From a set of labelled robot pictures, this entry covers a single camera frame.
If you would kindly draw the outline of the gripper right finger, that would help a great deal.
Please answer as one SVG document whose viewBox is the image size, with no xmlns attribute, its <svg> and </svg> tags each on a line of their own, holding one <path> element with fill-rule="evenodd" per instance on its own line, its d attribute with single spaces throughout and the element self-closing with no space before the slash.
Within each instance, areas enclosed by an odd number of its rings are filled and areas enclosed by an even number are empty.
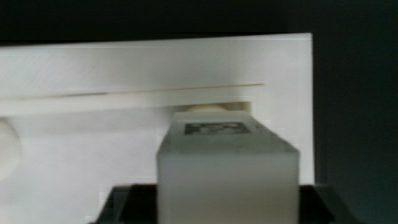
<svg viewBox="0 0 398 224">
<path fill-rule="evenodd" d="M 359 224 L 338 192 L 327 185 L 300 186 L 299 224 Z"/>
</svg>

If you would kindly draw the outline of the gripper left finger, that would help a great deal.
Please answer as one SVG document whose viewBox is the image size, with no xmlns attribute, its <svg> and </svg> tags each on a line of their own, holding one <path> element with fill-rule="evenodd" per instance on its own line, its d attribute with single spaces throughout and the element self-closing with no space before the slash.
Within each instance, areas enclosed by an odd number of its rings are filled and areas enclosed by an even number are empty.
<svg viewBox="0 0 398 224">
<path fill-rule="evenodd" d="M 96 221 L 89 224 L 158 224 L 156 185 L 112 188 Z"/>
</svg>

